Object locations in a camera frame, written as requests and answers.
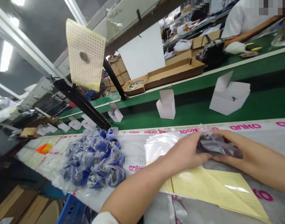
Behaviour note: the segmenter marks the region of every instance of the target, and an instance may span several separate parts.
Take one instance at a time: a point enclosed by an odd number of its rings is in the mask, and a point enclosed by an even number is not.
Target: black metal stand
[[[114,72],[112,71],[112,68],[109,64],[109,62],[107,61],[107,59],[104,59],[104,63],[103,63],[104,69],[106,70],[107,74],[109,75],[111,81],[113,82],[113,84],[115,85],[118,93],[121,96],[121,100],[126,100],[129,98],[129,96],[127,96],[122,88],[122,86],[120,85],[117,77],[115,76]]]
[[[100,128],[108,130],[111,124],[107,119],[99,113],[85,98],[76,90],[76,85],[70,87],[64,79],[54,82],[54,86],[62,92],[69,100],[71,100],[80,110],[82,110],[90,119],[92,119]]]

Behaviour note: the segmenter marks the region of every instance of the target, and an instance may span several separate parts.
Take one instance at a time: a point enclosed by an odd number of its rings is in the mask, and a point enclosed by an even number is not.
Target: white shirt
[[[98,214],[92,224],[119,224],[110,212],[102,212]]]
[[[231,9],[224,26],[221,38],[246,33],[274,15],[278,14],[280,0],[273,0],[273,5],[263,8],[259,0],[240,0]]]

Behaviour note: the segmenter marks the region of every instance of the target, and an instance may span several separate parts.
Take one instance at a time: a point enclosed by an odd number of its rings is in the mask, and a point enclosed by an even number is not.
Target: blue plastic crate
[[[87,206],[72,195],[68,199],[62,209],[57,220],[57,224],[74,224],[82,223],[82,217]]]

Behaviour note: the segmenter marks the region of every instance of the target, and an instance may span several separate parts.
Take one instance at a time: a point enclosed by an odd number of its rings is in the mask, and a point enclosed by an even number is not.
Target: ceiling light
[[[12,45],[4,41],[1,55],[1,63],[0,63],[0,72],[6,72],[8,70],[8,66],[12,57]]]
[[[14,26],[19,27],[20,21],[15,17],[10,17],[9,20],[13,23]],[[1,54],[1,63],[0,63],[0,72],[6,72],[8,70],[9,63],[12,57],[13,46],[7,42],[3,42],[2,54]]]
[[[23,6],[25,3],[25,0],[11,0],[11,2],[17,6]]]
[[[9,17],[14,26],[19,27],[20,21],[16,17]]]

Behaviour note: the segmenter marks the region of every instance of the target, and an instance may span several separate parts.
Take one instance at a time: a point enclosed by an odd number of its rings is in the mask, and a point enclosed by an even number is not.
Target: white sleeve
[[[98,214],[92,224],[119,224],[110,212],[102,212]]]
[[[233,7],[224,26],[221,38],[232,37],[241,33],[244,22],[244,8],[242,6]]]

